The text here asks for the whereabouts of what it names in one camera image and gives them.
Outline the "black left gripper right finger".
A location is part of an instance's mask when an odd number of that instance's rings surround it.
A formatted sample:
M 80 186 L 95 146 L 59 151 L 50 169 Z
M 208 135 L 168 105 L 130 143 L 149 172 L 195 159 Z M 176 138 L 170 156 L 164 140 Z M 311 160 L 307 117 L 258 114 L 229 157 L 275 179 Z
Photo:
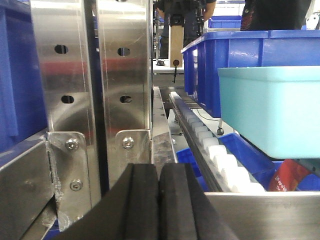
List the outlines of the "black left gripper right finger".
M 159 194 L 161 240 L 238 239 L 205 196 L 190 164 L 165 164 Z

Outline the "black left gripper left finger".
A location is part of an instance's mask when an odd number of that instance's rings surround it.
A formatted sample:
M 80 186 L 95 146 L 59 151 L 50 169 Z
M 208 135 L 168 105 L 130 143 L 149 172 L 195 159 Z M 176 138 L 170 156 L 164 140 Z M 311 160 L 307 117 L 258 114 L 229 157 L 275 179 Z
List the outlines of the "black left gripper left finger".
M 156 240 L 158 193 L 156 167 L 129 163 L 101 201 L 55 239 Z

